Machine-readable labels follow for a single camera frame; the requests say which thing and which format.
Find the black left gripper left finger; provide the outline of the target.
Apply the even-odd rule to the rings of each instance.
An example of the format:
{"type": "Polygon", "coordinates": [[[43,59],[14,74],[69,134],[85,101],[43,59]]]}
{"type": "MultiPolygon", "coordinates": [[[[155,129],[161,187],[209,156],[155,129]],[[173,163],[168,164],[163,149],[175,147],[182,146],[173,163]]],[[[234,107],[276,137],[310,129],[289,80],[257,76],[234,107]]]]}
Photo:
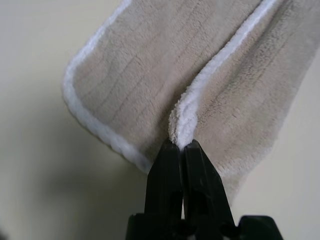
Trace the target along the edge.
{"type": "Polygon", "coordinates": [[[164,142],[147,176],[144,213],[180,220],[182,204],[181,152],[164,142]]]}

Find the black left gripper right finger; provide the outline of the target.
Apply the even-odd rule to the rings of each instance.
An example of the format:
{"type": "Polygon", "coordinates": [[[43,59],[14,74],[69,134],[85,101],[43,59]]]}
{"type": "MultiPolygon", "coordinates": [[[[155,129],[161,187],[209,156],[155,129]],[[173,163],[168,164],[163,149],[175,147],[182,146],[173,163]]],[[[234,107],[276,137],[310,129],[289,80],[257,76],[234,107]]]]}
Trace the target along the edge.
{"type": "Polygon", "coordinates": [[[183,149],[183,187],[187,220],[233,220],[222,179],[196,140],[183,149]]]}

